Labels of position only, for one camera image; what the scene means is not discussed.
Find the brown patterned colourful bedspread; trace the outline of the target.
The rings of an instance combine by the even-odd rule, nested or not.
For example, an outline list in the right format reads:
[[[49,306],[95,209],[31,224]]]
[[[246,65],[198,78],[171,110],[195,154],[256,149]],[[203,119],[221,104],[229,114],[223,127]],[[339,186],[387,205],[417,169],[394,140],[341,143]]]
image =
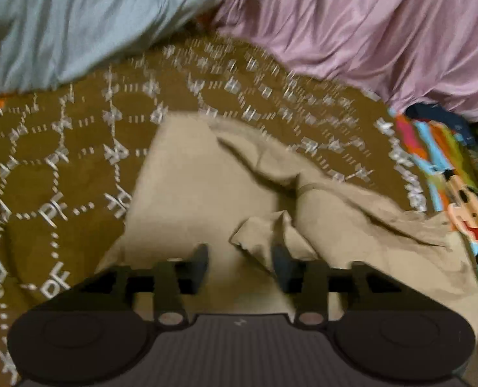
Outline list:
[[[372,96],[287,72],[231,38],[173,38],[54,91],[0,101],[0,386],[17,380],[9,324],[95,271],[122,232],[158,125],[174,111],[242,120],[404,209],[441,210],[444,169],[478,191],[460,134],[393,117]]]

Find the pink satin curtain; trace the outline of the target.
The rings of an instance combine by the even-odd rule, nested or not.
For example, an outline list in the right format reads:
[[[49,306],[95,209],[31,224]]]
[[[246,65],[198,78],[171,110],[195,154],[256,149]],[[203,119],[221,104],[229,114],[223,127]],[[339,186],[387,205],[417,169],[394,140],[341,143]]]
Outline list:
[[[478,0],[224,0],[214,25],[396,111],[430,101],[478,120]]]

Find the light blue pillow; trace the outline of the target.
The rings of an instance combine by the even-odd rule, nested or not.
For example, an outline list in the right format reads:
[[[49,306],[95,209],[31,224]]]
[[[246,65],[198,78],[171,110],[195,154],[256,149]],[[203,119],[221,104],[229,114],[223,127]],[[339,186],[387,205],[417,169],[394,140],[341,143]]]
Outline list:
[[[140,53],[222,0],[0,0],[0,95]]]

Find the beige large garment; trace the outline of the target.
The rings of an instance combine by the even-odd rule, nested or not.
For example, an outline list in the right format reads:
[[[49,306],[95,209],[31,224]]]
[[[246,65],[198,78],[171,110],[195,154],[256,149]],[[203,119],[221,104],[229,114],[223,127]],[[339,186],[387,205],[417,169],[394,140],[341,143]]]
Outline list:
[[[270,249],[345,268],[362,261],[469,321],[478,338],[478,279],[447,215],[405,211],[388,197],[326,177],[244,123],[170,114],[143,163],[122,236],[99,263],[145,269],[209,249],[190,313],[293,313]]]

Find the dark blue cloth under curtain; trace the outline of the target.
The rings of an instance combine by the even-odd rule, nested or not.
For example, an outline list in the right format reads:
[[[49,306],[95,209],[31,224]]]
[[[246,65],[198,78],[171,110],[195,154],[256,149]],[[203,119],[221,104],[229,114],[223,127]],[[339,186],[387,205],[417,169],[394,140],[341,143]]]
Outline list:
[[[466,145],[475,145],[475,139],[467,120],[456,113],[445,110],[438,104],[415,103],[407,107],[404,114],[415,121],[442,123],[459,134]]]

